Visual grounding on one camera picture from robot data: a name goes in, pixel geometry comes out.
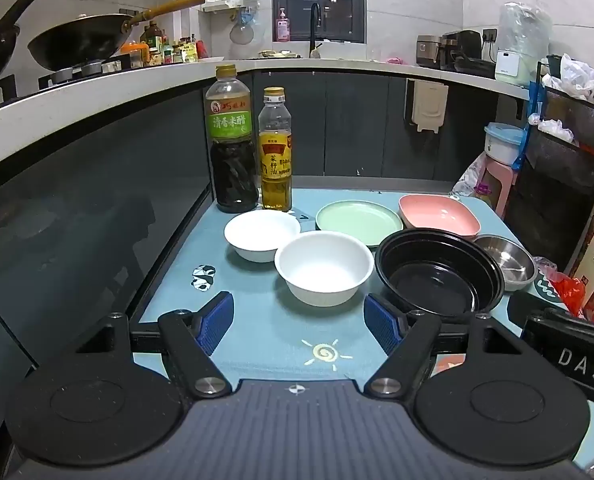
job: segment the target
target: black bowl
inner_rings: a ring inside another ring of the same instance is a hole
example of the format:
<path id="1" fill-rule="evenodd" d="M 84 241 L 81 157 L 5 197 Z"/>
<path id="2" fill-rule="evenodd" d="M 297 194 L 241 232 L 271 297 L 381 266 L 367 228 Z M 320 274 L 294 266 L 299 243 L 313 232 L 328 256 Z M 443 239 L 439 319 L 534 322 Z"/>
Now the black bowl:
<path id="1" fill-rule="evenodd" d="M 377 274 L 404 312 L 421 310 L 446 322 L 467 322 L 504 294 L 499 266 L 481 248 L 437 229 L 391 234 L 377 248 Z"/>

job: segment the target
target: green plate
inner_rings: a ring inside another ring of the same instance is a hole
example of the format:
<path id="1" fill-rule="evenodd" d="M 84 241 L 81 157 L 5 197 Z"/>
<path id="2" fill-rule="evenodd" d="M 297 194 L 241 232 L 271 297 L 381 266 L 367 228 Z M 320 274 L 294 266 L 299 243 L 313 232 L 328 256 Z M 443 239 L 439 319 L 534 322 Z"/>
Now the green plate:
<path id="1" fill-rule="evenodd" d="M 317 213 L 317 229 L 354 236 L 368 247 L 377 247 L 385 237 L 403 228 L 396 213 L 362 200 L 333 202 Z"/>

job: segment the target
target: pink plate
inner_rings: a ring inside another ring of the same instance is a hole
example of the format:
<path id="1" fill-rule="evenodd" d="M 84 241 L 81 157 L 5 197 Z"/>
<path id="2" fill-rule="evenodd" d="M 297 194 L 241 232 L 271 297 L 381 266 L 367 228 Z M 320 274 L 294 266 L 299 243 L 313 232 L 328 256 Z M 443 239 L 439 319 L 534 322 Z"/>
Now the pink plate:
<path id="1" fill-rule="evenodd" d="M 442 229 L 468 240 L 481 231 L 481 224 L 470 209 L 448 196 L 405 195 L 399 199 L 399 210 L 408 227 Z"/>

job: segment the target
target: wall socket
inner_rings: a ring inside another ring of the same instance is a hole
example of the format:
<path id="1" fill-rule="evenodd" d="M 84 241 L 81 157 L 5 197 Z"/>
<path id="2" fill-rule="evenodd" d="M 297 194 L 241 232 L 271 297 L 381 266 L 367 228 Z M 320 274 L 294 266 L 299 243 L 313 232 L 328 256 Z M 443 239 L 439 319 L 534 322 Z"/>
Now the wall socket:
<path id="1" fill-rule="evenodd" d="M 485 28 L 484 29 L 484 43 L 490 41 L 494 43 L 496 41 L 496 28 Z"/>

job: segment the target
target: metal screw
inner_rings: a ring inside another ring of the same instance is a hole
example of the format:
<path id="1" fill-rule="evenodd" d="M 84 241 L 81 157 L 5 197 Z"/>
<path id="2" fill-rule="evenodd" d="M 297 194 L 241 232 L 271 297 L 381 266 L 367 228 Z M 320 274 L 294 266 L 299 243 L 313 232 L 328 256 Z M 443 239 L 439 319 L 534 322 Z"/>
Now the metal screw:
<path id="1" fill-rule="evenodd" d="M 401 383 L 396 379 L 382 377 L 372 381 L 370 388 L 373 392 L 381 395 L 392 395 L 401 389 Z"/>
<path id="2" fill-rule="evenodd" d="M 204 377 L 197 380 L 194 387 L 202 394 L 214 395 L 222 392 L 226 387 L 226 383 L 218 377 Z"/>

